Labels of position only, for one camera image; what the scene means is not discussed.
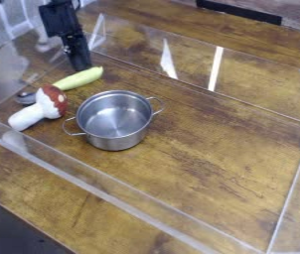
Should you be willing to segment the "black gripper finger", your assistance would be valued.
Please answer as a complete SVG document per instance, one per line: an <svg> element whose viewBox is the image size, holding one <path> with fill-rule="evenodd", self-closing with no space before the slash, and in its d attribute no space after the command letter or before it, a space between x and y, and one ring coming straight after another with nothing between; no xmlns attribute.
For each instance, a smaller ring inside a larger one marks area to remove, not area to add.
<svg viewBox="0 0 300 254"><path fill-rule="evenodd" d="M88 49L87 39L84 34L81 36L81 55L83 55L84 68L89 68L91 67L89 49Z"/></svg>
<svg viewBox="0 0 300 254"><path fill-rule="evenodd" d="M71 65L75 71L85 70L81 55L81 36L79 35L62 35L61 41L64 44L64 53L68 56Z"/></svg>

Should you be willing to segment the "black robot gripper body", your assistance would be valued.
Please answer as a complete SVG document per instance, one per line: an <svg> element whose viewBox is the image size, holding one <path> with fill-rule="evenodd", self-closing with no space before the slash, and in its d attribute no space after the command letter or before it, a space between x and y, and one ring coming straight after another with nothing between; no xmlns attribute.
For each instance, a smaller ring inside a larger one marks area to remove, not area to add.
<svg viewBox="0 0 300 254"><path fill-rule="evenodd" d="M50 0L38 7L38 13L44 24L45 32L49 37L79 36L81 27L76 17L80 8L80 1Z"/></svg>

